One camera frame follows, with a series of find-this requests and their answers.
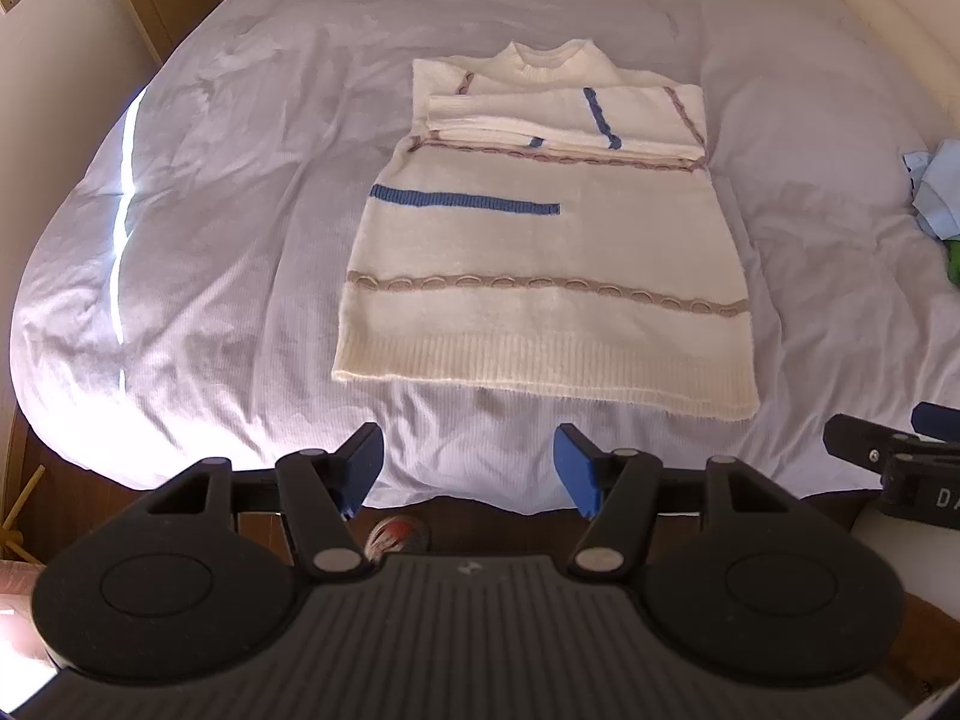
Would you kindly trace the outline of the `cream knit striped sweater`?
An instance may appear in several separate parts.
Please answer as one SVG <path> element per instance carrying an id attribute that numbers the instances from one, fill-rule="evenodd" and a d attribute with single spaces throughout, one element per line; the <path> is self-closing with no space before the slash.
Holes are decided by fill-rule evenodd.
<path id="1" fill-rule="evenodd" d="M 332 374 L 754 416 L 747 280 L 701 88 L 587 39 L 415 60 Z"/>

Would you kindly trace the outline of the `green knit garment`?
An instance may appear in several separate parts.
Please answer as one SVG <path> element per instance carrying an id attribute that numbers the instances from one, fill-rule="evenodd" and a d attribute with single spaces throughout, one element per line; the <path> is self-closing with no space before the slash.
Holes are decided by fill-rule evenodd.
<path id="1" fill-rule="evenodd" d="M 944 242 L 947 252 L 947 277 L 952 284 L 960 286 L 960 241 L 952 239 Z"/>

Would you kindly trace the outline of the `lavender bed sheet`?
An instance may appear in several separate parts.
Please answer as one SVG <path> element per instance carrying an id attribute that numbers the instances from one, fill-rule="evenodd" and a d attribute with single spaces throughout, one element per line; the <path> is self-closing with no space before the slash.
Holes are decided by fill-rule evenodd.
<path id="1" fill-rule="evenodd" d="M 754 316 L 750 421 L 332 379 L 343 273 L 409 126 L 413 60 L 571 37 L 704 89 Z M 563 509 L 563 422 L 672 465 L 736 455 L 800 496 L 862 486 L 823 452 L 830 416 L 903 426 L 920 401 L 958 400 L 958 293 L 901 162 L 947 132 L 841 0 L 226 0 L 32 252 L 16 398 L 50 450 L 132 489 L 209 455 L 260 468 L 370 421 L 387 447 L 376 507 Z"/>

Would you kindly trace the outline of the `light blue garment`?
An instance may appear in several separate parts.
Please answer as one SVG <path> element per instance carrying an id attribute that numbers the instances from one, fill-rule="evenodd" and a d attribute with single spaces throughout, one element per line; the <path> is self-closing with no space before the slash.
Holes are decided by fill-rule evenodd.
<path id="1" fill-rule="evenodd" d="M 901 156 L 911 187 L 918 226 L 942 242 L 960 236 L 960 140 L 944 140 L 934 151 Z"/>

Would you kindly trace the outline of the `cream bed headboard cushion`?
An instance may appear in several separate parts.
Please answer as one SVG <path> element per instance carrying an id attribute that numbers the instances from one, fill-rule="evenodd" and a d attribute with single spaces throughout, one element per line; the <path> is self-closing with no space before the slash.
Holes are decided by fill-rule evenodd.
<path id="1" fill-rule="evenodd" d="M 958 0 L 843 0 L 958 124 Z"/>

